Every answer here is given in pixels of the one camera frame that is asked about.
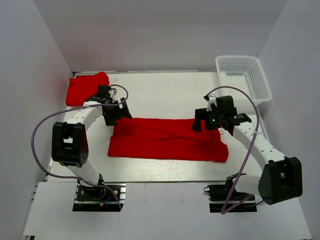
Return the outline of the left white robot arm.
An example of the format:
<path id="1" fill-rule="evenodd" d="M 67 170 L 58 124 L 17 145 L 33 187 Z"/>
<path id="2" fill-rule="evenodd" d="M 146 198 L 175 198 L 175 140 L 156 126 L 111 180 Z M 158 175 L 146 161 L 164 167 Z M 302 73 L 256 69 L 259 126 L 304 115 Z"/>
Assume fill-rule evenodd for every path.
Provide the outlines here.
<path id="1" fill-rule="evenodd" d="M 107 127 L 117 126 L 123 118 L 132 118 L 127 105 L 129 93 L 125 90 L 126 97 L 117 99 L 117 87 L 122 86 L 99 85 L 94 95 L 74 109 L 76 113 L 71 118 L 56 122 L 52 128 L 52 160 L 68 168 L 77 180 L 88 186 L 101 184 L 103 178 L 88 160 L 87 130 L 100 117 Z"/>

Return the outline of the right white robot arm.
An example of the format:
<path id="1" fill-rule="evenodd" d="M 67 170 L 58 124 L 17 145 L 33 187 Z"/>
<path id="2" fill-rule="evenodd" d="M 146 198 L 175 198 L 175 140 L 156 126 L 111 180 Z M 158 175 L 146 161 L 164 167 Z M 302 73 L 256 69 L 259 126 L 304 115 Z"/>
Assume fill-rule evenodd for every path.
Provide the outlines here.
<path id="1" fill-rule="evenodd" d="M 258 133 L 257 124 L 245 113 L 239 113 L 233 98 L 205 96 L 207 107 L 195 110 L 192 129 L 200 132 L 204 123 L 206 130 L 220 128 L 238 140 L 259 164 L 261 176 L 247 175 L 241 170 L 225 181 L 227 199 L 233 193 L 255 195 L 268 205 L 273 205 L 303 193 L 302 163 L 297 157 L 288 157 L 273 147 Z"/>

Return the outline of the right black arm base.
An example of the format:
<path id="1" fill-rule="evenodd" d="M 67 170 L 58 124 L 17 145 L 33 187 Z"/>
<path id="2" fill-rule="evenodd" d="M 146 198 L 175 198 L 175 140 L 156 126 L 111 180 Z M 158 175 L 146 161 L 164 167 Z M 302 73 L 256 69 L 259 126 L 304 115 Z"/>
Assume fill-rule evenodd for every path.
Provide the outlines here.
<path id="1" fill-rule="evenodd" d="M 233 179 L 235 179 L 236 176 L 237 176 L 236 174 L 228 176 L 224 183 L 208 184 L 203 189 L 203 192 L 205 194 L 208 194 L 210 213 L 220 213 L 222 211 L 224 202 L 233 185 Z M 234 189 L 229 199 L 229 202 L 226 206 L 226 209 L 236 205 L 238 202 L 244 200 L 248 196 L 249 196 L 248 193 L 238 192 Z M 254 212 L 257 212 L 256 199 L 254 196 L 252 196 L 247 201 L 233 208 L 230 211 L 230 213 L 254 213 Z"/>

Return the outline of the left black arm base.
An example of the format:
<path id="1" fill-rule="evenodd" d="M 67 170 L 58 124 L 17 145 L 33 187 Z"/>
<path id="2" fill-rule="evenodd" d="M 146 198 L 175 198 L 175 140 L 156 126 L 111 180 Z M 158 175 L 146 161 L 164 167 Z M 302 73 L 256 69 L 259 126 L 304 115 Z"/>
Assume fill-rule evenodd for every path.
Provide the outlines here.
<path id="1" fill-rule="evenodd" d="M 98 182 L 111 189 L 93 187 L 77 180 L 77 187 L 73 201 L 73 212 L 120 212 L 117 199 L 122 208 L 126 198 L 125 183 Z"/>

